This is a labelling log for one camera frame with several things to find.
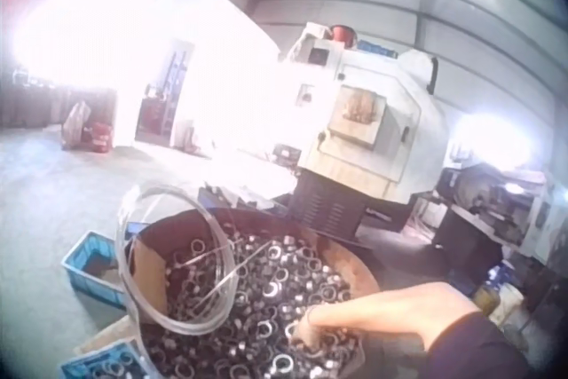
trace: hand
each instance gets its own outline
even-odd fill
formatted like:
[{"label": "hand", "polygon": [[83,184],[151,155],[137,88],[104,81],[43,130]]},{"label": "hand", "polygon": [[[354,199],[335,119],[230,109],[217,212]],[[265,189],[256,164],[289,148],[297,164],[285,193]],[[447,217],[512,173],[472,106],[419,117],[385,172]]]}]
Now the hand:
[{"label": "hand", "polygon": [[303,342],[310,350],[316,351],[320,347],[321,328],[310,324],[310,312],[315,308],[307,309],[302,319],[296,324],[291,343]]}]

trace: blue plastic basket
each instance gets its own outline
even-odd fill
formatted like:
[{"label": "blue plastic basket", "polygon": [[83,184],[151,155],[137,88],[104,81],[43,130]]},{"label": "blue plastic basket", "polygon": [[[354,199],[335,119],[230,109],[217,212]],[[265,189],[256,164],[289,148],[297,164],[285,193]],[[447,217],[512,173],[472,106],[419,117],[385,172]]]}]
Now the blue plastic basket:
[{"label": "blue plastic basket", "polygon": [[[124,372],[118,376],[114,369],[123,367]],[[84,354],[63,363],[59,367],[61,379],[83,379],[86,377],[128,377],[149,378],[149,368],[141,359],[135,345],[131,341],[118,341],[98,351]]]},{"label": "blue plastic basket", "polygon": [[109,262],[115,260],[114,240],[89,231],[73,246],[61,263],[67,270],[71,286],[100,302],[124,310],[123,290],[114,283],[102,280],[85,271],[89,260],[95,255],[104,257]]}]

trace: cardboard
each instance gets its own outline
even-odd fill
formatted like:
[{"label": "cardboard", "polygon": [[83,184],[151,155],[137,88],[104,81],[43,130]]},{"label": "cardboard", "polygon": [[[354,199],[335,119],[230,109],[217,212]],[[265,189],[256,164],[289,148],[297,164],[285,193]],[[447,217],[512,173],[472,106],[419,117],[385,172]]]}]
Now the cardboard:
[{"label": "cardboard", "polygon": [[74,349],[77,355],[98,351],[108,345],[122,340],[132,340],[136,336],[136,327],[128,315],[98,332],[94,337]]},{"label": "cardboard", "polygon": [[[134,281],[144,298],[158,312],[167,315],[166,261],[140,239],[134,242]],[[139,310],[140,321],[154,323],[143,310]]]}]

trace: pile of nuts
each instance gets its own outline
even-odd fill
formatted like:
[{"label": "pile of nuts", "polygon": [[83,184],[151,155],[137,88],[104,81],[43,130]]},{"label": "pile of nuts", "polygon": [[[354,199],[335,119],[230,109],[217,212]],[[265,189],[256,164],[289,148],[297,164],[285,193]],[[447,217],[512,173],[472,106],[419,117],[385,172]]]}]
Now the pile of nuts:
[{"label": "pile of nuts", "polygon": [[[164,377],[181,379],[338,377],[359,348],[356,335],[330,330],[317,351],[292,345],[289,338],[308,306],[349,300],[349,285],[305,241],[289,235],[261,238],[234,231],[230,224],[224,229],[239,277],[229,318],[205,336],[182,336],[156,326],[143,329],[154,365]],[[168,260],[172,319],[195,319],[215,302],[219,272],[212,249],[193,240],[187,251]]]}]

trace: gray floor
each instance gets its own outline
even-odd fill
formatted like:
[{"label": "gray floor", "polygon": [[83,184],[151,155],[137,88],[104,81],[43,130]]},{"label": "gray floor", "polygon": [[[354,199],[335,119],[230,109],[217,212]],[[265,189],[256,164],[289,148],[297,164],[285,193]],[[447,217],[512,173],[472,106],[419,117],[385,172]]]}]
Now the gray floor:
[{"label": "gray floor", "polygon": [[184,157],[172,170],[134,148],[62,151],[58,128],[0,130],[0,346],[18,377],[57,377],[78,344],[123,315],[76,294],[60,261],[87,230],[114,234],[135,184],[200,176],[207,161]]}]

